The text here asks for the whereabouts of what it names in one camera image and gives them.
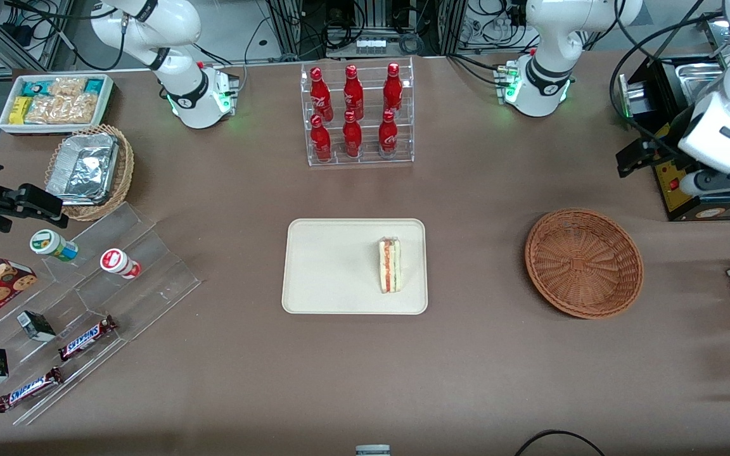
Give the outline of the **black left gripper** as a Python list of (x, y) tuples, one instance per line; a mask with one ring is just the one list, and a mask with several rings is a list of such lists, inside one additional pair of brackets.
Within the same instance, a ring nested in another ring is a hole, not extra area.
[(698, 162), (683, 152), (680, 148), (680, 140), (686, 135), (693, 116), (693, 106), (687, 107), (684, 111), (678, 113), (667, 124), (669, 130), (660, 140), (667, 148), (657, 148), (652, 139), (640, 137), (632, 141), (626, 147), (617, 153), (617, 173), (621, 179), (624, 179), (640, 170), (640, 168), (649, 167), (655, 158), (654, 167), (662, 167), (663, 165), (672, 165), (677, 170), (683, 170), (687, 173), (698, 171)]

